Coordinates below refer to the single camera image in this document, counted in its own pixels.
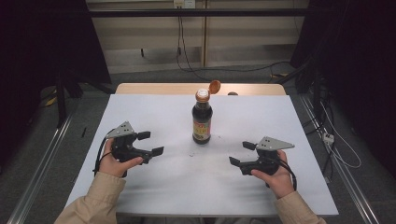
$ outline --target forearm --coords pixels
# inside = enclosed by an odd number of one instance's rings
[[[309,208],[308,204],[306,204],[297,191],[277,200],[275,205],[283,223],[326,223],[323,218],[318,217]]]
[[[98,172],[86,196],[69,204],[55,223],[117,223],[116,203],[125,180]]]

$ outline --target white table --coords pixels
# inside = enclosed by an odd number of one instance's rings
[[[192,141],[193,94],[115,94],[83,163],[67,204],[86,194],[92,168],[106,133],[129,120],[136,132],[151,138],[135,141],[145,150],[164,146],[161,156],[131,169],[118,202],[118,212],[136,216],[268,217],[276,215],[272,191],[254,176],[242,175],[229,156],[257,160],[243,141],[258,143],[265,135],[293,143],[286,149],[297,176],[298,191],[320,216],[337,215],[318,163],[289,96],[212,95],[212,137]]]

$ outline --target soy sauce bottle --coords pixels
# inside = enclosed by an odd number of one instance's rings
[[[212,120],[212,106],[209,104],[209,91],[200,89],[195,94],[197,100],[192,108],[192,139],[197,144],[203,145],[210,140],[210,126]]]

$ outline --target electrical outlet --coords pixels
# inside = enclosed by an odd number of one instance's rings
[[[323,142],[331,145],[334,142],[334,135],[329,133],[324,133],[322,136]]]
[[[174,0],[175,8],[184,8],[184,0]]]
[[[184,8],[195,8],[195,0],[184,0]]]

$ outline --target human hand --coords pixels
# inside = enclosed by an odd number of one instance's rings
[[[110,138],[106,141],[105,151],[103,152],[103,158],[100,163],[99,171],[108,175],[122,177],[125,171],[142,163],[143,158],[137,157],[125,162],[117,161],[111,154],[111,144],[113,141],[113,138]]]
[[[288,162],[284,151],[278,150],[277,154],[282,161]],[[259,170],[252,170],[251,174],[265,181],[278,199],[294,192],[290,173],[282,166],[279,166],[279,169],[273,175],[268,175]]]

